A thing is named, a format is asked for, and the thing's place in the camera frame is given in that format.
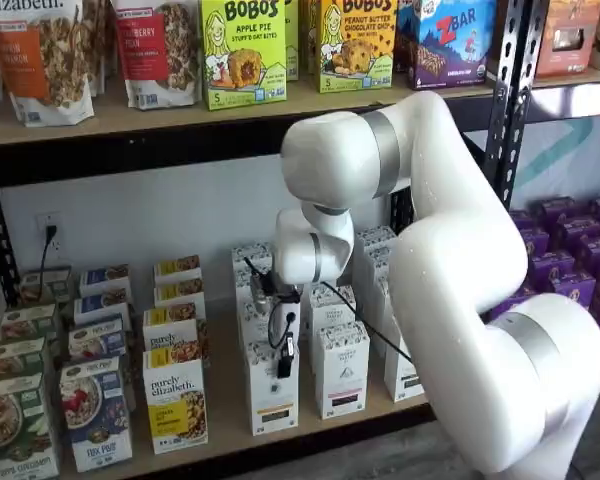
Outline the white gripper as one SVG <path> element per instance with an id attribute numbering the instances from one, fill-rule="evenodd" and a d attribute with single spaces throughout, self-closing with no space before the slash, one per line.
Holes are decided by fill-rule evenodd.
<path id="1" fill-rule="evenodd" d="M 275 359 L 284 355 L 296 354 L 300 330 L 300 299 L 298 296 L 271 299 L 268 322 L 268 342 L 275 353 Z"/>

